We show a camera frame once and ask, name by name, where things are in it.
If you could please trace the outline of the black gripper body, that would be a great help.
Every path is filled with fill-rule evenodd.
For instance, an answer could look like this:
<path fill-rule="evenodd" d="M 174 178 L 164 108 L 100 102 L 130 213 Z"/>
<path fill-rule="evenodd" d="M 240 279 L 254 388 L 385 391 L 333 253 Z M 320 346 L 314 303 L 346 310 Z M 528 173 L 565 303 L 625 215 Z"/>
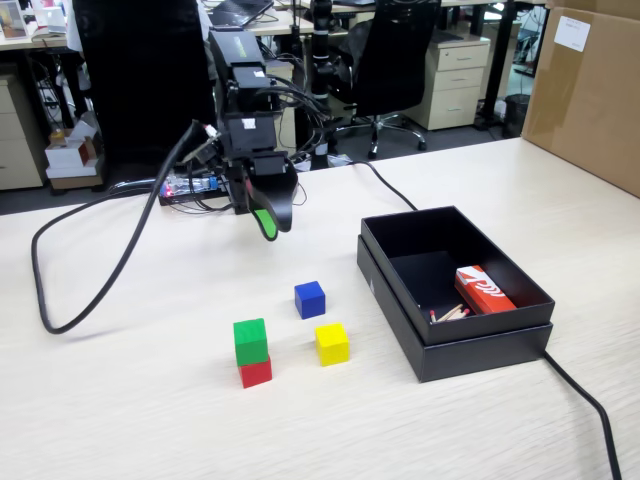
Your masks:
<path fill-rule="evenodd" d="M 271 114 L 229 114 L 222 121 L 224 173 L 231 198 L 241 210 L 249 210 L 252 177 L 288 171 L 287 153 L 278 151 Z"/>

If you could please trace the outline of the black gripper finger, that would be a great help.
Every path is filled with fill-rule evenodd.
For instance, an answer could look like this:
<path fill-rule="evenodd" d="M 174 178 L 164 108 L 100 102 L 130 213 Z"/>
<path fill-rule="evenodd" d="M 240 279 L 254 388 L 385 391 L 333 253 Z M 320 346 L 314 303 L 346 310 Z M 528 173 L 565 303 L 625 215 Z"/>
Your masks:
<path fill-rule="evenodd" d="M 253 202 L 270 214 L 275 227 L 281 232 L 291 230 L 297 185 L 296 172 L 252 177 Z"/>
<path fill-rule="evenodd" d="M 278 237 L 279 230 L 269 211 L 264 208 L 252 208 L 250 212 L 257 221 L 263 237 L 269 242 L 275 241 Z"/>

